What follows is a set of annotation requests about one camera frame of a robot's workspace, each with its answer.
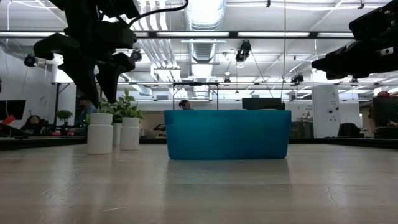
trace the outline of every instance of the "wooden table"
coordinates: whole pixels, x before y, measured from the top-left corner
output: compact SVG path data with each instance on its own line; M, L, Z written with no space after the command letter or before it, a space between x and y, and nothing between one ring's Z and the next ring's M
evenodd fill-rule
M398 153L290 145L277 161L170 161L167 147L0 152L2 223L397 223Z

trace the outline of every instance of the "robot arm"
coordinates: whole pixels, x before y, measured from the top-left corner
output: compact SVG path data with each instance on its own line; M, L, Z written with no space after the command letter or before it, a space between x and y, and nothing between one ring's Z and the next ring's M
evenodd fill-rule
M352 21L349 28L356 41L312 62L312 67L326 72L329 80L398 70L397 11L398 0L393 0Z
M159 9L139 15L136 0L50 0L65 11L68 27L66 35L53 34L34 45L36 57L52 60L53 54L63 55L63 64L58 66L94 104L98 104L96 79L110 103L116 102L120 74L134 70L133 59L123 53L114 54L118 48L132 49L137 41L130 29L140 18L158 12L184 9L183 6ZM120 18L126 15L133 19L127 24ZM118 18L117 22L102 21L104 16ZM99 74L94 74L98 66Z

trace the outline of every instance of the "red object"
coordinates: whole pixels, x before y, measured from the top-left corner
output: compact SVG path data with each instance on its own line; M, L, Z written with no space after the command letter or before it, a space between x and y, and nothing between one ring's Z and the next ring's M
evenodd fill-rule
M390 93L387 91L381 91L379 94L377 94L377 97L390 97Z
M13 121L15 121L15 117L11 115L8 118L6 118L4 121L2 121L0 124L10 125Z

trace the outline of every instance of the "blue bin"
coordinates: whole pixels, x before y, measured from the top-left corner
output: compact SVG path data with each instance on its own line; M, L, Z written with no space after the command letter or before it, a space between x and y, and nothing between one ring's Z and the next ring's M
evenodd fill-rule
M284 159L290 111L168 110L171 159Z

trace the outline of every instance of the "white bottle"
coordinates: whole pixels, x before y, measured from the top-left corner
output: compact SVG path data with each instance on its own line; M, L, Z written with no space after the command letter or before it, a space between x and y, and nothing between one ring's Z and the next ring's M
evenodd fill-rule
M123 118L120 136L120 150L139 149L139 119Z
M103 155L112 153L112 115L93 113L88 126L87 154Z
M120 146L120 131L122 128L122 123L113 123L113 145Z

